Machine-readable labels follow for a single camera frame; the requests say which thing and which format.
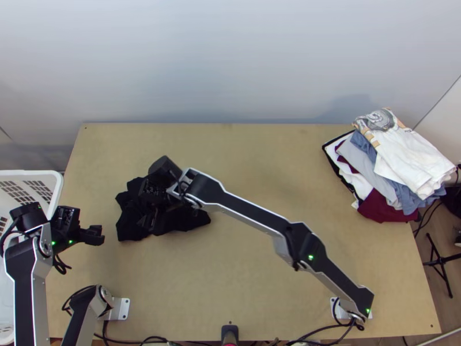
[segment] white laundry basket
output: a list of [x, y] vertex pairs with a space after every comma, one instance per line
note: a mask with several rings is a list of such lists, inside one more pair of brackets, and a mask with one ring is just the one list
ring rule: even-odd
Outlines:
[[[38, 202], [50, 219], [58, 206], [64, 179], [55, 171], [0, 171], [0, 236], [11, 225], [10, 210]], [[13, 282], [0, 261], [0, 345], [14, 341]]]

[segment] tripod stand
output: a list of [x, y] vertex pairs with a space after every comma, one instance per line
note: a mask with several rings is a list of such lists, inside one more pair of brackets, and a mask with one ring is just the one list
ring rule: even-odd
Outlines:
[[[430, 245], [432, 246], [430, 250], [430, 261], [429, 262], [424, 262], [423, 265], [431, 266], [434, 268], [434, 270], [437, 272], [437, 274], [440, 275], [440, 277], [445, 281], [445, 284], [447, 285], [447, 290], [448, 290], [448, 295], [450, 298], [453, 298], [453, 293], [451, 292], [451, 287], [450, 287], [450, 282], [448, 281], [448, 276], [447, 272], [445, 271], [445, 264], [447, 262], [457, 260], [461, 258], [461, 253], [453, 255], [453, 256], [448, 256], [448, 257], [442, 257], [437, 250], [434, 242], [432, 241], [432, 238], [430, 237], [429, 233], [426, 233], [426, 236], [429, 239]], [[440, 269], [442, 272], [440, 272], [435, 266], [440, 265]]]

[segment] floor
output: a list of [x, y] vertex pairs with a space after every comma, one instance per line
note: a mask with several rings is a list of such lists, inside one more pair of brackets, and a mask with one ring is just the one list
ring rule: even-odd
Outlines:
[[[428, 261], [430, 256], [430, 244], [426, 238], [426, 233], [430, 233], [442, 256], [449, 256], [461, 252], [459, 247], [454, 246], [454, 239], [457, 229], [461, 231], [461, 220], [451, 214], [444, 205], [437, 208], [429, 224], [421, 230], [416, 242], [420, 250], [422, 261]], [[439, 277], [434, 269], [425, 267], [432, 298], [434, 300], [437, 315], [439, 316], [442, 331], [449, 332], [461, 326], [461, 259], [447, 263], [446, 270], [450, 279], [451, 288], [454, 298], [450, 299], [447, 293], [445, 282]], [[415, 346], [426, 340], [432, 339], [436, 335], [429, 336], [406, 336], [408, 346]], [[60, 342], [56, 341], [52, 345], [58, 346]], [[193, 346], [193, 344], [181, 343], [183, 346]], [[256, 345], [249, 342], [242, 343], [242, 346], [265, 346], [264, 342], [258, 342]], [[101, 341], [95, 341], [93, 346], [103, 346]], [[345, 340], [340, 343], [341, 346], [405, 346], [403, 338], [391, 337], [380, 339], [356, 339]], [[461, 332], [454, 334], [446, 339], [437, 341], [433, 346], [458, 346], [461, 345]]]

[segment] black cloth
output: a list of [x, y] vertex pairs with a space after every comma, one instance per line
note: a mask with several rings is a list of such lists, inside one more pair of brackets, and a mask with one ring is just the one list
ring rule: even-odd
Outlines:
[[447, 209], [461, 219], [461, 187], [451, 186], [445, 188], [447, 194], [440, 199]]
[[162, 235], [171, 231], [187, 232], [211, 222], [202, 210], [182, 204], [155, 205], [139, 197], [141, 185], [146, 178], [127, 182], [128, 191], [119, 193], [115, 199], [122, 209], [116, 223], [117, 237], [124, 240], [141, 240], [150, 234]]

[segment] white wall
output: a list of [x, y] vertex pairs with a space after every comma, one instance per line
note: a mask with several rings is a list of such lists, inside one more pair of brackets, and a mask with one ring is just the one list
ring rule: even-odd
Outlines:
[[454, 164], [461, 163], [461, 78], [415, 130]]
[[413, 126], [461, 72], [459, 0], [3, 0], [0, 126], [63, 168], [82, 121]]

